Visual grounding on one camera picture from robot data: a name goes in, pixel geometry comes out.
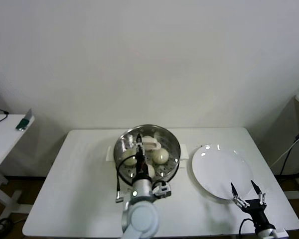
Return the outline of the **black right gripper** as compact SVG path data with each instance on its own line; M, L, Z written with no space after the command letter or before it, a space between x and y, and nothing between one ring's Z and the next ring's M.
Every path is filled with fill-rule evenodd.
M275 226L269 222L264 212L267 206L265 203L266 194L261 191L260 187L253 180L251 180L251 184L256 194L258 195L258 199L252 199L247 201L243 200L238 195L238 192L235 186L233 185L233 183L231 183L232 195L233 195L232 201L238 207L242 207L241 210L244 213L247 213L251 216L256 231L275 229Z

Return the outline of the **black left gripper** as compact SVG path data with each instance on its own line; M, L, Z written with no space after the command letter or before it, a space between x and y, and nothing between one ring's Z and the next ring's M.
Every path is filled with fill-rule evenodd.
M136 152L136 178L149 178L149 170L146 164L145 156L143 154L143 140L142 135L138 133L137 140L133 141L133 149Z

